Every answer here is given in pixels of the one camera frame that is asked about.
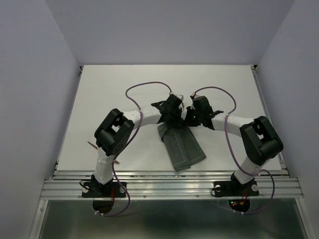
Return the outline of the grey cloth napkin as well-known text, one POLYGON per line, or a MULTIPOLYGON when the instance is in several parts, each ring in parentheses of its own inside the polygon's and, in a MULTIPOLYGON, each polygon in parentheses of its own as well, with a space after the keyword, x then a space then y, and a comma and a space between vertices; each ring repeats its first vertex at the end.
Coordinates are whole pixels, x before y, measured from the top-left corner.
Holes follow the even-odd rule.
POLYGON ((189 169, 206 159, 206 154, 189 127, 183 125, 174 128, 163 123, 158 126, 158 133, 176 172, 189 169))

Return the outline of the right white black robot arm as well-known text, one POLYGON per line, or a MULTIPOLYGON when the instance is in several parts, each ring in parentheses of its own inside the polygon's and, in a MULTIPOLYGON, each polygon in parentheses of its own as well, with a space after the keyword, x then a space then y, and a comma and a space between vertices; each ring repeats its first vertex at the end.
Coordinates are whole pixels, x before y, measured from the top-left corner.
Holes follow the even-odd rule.
POLYGON ((226 142, 230 147, 228 133, 242 139, 246 158, 239 164, 238 169, 231 175, 229 188, 234 194, 241 194, 249 188, 268 161, 276 157, 284 145, 265 116, 255 119, 241 118, 225 114, 223 111, 214 111, 205 96, 191 96, 192 105, 187 107, 184 122, 187 126, 204 126, 211 130, 225 132, 226 142))

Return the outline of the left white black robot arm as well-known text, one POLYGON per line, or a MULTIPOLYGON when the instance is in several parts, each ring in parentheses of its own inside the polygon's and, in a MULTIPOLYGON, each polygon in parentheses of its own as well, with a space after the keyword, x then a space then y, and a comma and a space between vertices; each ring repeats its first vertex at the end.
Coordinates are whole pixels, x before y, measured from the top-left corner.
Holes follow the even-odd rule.
POLYGON ((139 129, 146 125, 166 123, 181 125, 183 96, 171 93, 165 101, 152 103, 136 111, 122 112, 112 109, 94 133, 98 158, 96 169, 83 186, 83 197, 109 198, 115 190, 114 164, 139 129))

